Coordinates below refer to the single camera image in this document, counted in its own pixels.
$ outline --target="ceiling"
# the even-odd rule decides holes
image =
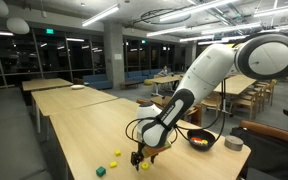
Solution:
[[[41,10],[40,0],[5,0],[5,2],[6,4],[22,6],[25,8],[31,7],[32,9]],[[274,17],[267,16],[263,18],[254,18],[252,16],[257,7],[258,11],[271,9],[274,6],[274,2],[275,0],[239,0],[232,3],[233,7],[237,11],[228,5],[219,6],[218,9],[224,13],[223,16],[225,18],[231,19],[231,22],[235,25],[259,21],[261,21],[264,26],[288,24],[288,12],[276,14]],[[129,28],[133,27],[134,29],[158,31],[183,26],[185,24],[191,28],[182,32],[173,33],[172,35],[178,37],[192,37],[199,35],[202,30],[227,26],[214,16],[214,12],[207,11],[192,14],[191,17],[184,22],[174,24],[153,24],[159,22],[158,17],[149,19],[148,21],[150,23],[143,21],[134,23],[134,21],[140,19],[141,15],[152,10],[174,9],[192,5],[187,2],[187,0],[130,0],[130,3],[125,3],[124,0],[43,0],[44,10],[47,12],[74,16],[82,19],[88,19],[116,3],[120,4],[120,10],[106,17],[105,19],[119,21],[123,24],[123,26]],[[286,5],[288,5],[288,0],[278,0],[277,7]]]

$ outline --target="white plate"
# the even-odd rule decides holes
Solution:
[[[83,89],[85,86],[84,85],[73,85],[71,86],[72,89],[76,90],[76,89]]]

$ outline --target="gray couch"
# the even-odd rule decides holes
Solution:
[[[0,179],[52,179],[19,88],[0,89]]]

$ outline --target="green cube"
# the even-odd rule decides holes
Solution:
[[[106,169],[103,168],[102,166],[99,167],[98,169],[96,169],[96,174],[97,174],[99,177],[102,177],[105,173],[106,173]]]

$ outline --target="small toy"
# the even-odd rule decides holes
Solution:
[[[142,169],[147,170],[150,166],[148,165],[148,163],[143,162],[143,163],[141,164],[141,167],[142,167]]]
[[[102,177],[106,173],[106,169],[100,166],[98,169],[96,169],[96,174],[99,177]]]
[[[111,163],[110,163],[110,167],[111,168],[115,168],[117,166],[117,162],[116,161],[112,161]]]
[[[115,156],[120,156],[121,155],[121,151],[120,150],[115,150]]]

